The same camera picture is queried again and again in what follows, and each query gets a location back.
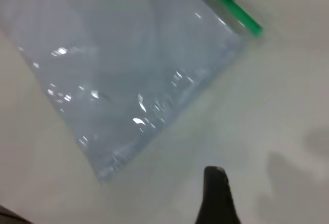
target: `clear plastic bag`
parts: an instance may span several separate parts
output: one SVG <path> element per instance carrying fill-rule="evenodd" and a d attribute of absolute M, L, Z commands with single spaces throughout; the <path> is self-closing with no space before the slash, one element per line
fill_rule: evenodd
<path fill-rule="evenodd" d="M 202 0 L 1 0 L 0 14 L 100 179 L 245 42 Z"/>

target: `white table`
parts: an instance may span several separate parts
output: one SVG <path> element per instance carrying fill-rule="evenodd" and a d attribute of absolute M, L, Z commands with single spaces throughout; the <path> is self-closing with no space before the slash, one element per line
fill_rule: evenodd
<path fill-rule="evenodd" d="M 219 165 L 243 223 L 328 223 L 328 0 L 242 1 L 263 41 L 109 184 L 1 34 L 0 204 L 36 224 L 191 224 Z"/>

